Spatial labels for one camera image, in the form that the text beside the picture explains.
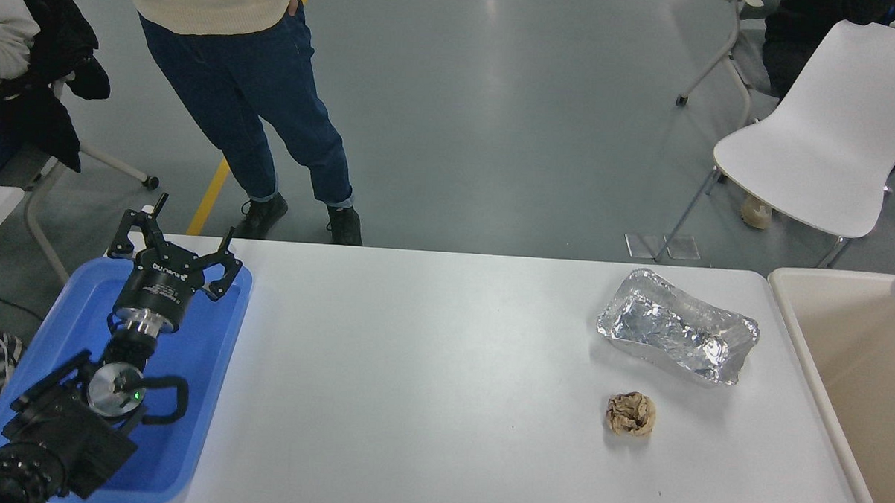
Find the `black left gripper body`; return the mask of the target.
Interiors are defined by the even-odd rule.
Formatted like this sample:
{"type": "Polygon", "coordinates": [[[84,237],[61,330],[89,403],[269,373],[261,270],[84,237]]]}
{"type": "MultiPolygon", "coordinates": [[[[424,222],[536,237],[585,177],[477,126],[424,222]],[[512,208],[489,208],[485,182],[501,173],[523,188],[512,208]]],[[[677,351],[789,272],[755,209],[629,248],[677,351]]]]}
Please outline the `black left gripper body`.
{"type": "Polygon", "coordinates": [[[116,298],[114,313],[122,321],[132,311],[148,310],[179,326],[195,290],[204,283],[198,255],[181,246],[150,247],[135,255],[135,267],[116,298]]]}

